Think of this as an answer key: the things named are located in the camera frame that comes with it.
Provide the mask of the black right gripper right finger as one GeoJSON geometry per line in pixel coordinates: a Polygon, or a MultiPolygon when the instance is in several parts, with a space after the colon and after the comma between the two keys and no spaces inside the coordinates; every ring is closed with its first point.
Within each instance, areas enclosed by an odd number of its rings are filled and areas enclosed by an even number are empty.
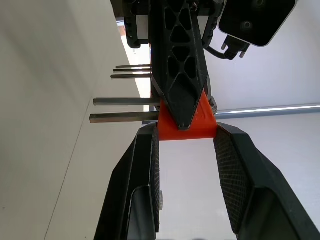
{"type": "Polygon", "coordinates": [[[282,172],[237,127],[214,138],[220,186],[237,240],[320,240],[282,172]]]}

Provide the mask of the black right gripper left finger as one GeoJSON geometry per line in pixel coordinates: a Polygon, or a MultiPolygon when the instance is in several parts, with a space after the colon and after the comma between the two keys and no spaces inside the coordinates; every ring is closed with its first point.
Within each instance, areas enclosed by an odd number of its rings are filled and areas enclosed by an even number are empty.
{"type": "Polygon", "coordinates": [[[160,228],[156,123],[140,128],[108,184],[94,240],[156,240],[160,228]]]}

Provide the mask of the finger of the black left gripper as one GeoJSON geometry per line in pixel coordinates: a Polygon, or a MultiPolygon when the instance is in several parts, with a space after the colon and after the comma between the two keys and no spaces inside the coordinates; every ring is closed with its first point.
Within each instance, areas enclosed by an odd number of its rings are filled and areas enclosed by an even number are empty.
{"type": "Polygon", "coordinates": [[[150,0],[152,83],[179,130],[188,130],[208,78],[191,0],[150,0]]]}

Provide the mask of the orange hex key holder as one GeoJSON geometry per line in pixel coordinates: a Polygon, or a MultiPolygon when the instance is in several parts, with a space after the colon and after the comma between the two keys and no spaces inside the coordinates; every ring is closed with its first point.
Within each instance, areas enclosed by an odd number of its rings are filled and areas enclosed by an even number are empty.
{"type": "Polygon", "coordinates": [[[157,128],[160,141],[195,140],[215,138],[218,124],[203,92],[189,129],[178,129],[164,101],[160,102],[157,128]]]}

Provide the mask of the thin steel hex key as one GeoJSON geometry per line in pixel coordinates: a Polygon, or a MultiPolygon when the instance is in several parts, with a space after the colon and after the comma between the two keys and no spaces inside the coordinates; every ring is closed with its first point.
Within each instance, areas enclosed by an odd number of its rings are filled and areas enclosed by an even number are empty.
{"type": "Polygon", "coordinates": [[[151,68],[151,64],[117,65],[116,69],[151,68]]]}

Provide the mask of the small steel hex key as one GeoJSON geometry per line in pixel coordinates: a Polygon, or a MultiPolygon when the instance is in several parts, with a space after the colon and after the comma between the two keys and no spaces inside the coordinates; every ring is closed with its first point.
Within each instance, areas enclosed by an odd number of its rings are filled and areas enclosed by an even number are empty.
{"type": "Polygon", "coordinates": [[[112,74],[110,76],[111,79],[143,79],[143,78],[151,78],[152,74],[151,73],[147,73],[147,74],[134,74],[134,73],[130,73],[130,74],[112,74]]]}

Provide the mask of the medium steel hex key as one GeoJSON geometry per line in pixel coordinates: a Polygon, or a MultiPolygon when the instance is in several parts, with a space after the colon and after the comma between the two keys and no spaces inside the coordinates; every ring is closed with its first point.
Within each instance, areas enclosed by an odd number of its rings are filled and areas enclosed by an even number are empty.
{"type": "Polygon", "coordinates": [[[160,106],[160,98],[139,98],[139,97],[119,97],[105,98],[98,97],[93,99],[94,106],[160,106]]]}

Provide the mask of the large steel hex key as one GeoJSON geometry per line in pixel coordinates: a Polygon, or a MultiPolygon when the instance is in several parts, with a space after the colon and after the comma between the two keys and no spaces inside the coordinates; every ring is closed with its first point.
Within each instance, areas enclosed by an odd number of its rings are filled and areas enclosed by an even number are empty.
{"type": "Polygon", "coordinates": [[[89,121],[91,124],[98,124],[98,123],[157,121],[158,118],[159,118],[158,111],[94,113],[89,116],[89,121]]]}

